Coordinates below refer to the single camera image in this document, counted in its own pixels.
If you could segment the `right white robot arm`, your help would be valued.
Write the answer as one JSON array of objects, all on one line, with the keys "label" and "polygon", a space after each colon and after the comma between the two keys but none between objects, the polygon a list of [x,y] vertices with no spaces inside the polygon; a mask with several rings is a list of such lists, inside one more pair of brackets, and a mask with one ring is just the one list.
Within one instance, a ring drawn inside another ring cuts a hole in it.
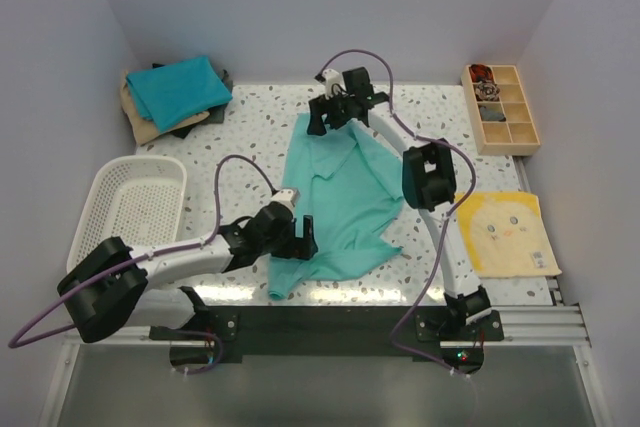
[{"label": "right white robot arm", "polygon": [[376,92],[368,71],[359,67],[337,72],[323,68],[315,80],[325,93],[309,102],[311,120],[307,133],[322,136],[358,120],[380,134],[402,155],[402,192],[406,203],[425,222],[436,248],[436,265],[441,272],[446,310],[436,325],[459,340],[469,339],[488,316],[488,293],[474,272],[457,222],[456,210],[470,196],[456,198],[457,181],[453,154],[469,168],[470,159],[446,139],[433,139],[413,132],[393,107],[387,114],[376,109],[390,105],[393,96]]}]

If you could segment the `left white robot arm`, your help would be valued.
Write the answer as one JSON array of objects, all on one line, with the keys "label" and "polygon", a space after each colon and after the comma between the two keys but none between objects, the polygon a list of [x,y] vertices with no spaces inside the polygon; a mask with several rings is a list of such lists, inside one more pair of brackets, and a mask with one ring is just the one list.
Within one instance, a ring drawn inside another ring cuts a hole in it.
[{"label": "left white robot arm", "polygon": [[224,225],[209,243],[177,243],[136,258],[119,237],[102,241],[58,285],[64,305],[86,343],[123,328],[145,291],[197,275],[231,272],[265,255],[309,260],[317,252],[314,220],[302,217],[302,235],[290,208],[273,201],[245,225]]}]

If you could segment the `mint green t shirt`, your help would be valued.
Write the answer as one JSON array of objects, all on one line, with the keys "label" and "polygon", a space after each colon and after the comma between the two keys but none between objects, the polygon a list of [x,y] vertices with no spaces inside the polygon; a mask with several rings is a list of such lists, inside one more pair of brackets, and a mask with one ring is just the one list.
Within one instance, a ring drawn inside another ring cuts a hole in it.
[{"label": "mint green t shirt", "polygon": [[349,281],[401,251],[382,234],[404,204],[401,162],[354,122],[323,136],[297,116],[282,185],[299,191],[296,219],[313,217],[318,252],[307,260],[271,258],[268,293],[283,300],[306,281]]}]

